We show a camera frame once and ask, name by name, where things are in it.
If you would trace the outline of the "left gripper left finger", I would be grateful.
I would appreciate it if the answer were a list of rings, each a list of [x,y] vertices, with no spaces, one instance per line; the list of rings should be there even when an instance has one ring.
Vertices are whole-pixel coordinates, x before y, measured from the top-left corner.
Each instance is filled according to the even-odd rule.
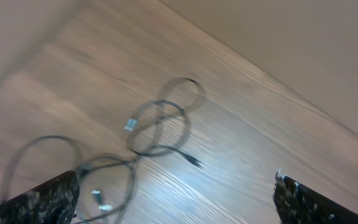
[[[69,170],[0,204],[0,224],[67,224],[80,195],[76,172]]]

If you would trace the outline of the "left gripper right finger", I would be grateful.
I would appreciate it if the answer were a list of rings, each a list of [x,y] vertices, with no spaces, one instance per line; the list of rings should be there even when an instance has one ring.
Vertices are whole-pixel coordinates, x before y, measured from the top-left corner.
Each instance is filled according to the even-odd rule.
[[[358,214],[278,170],[273,202],[281,224],[358,224]]]

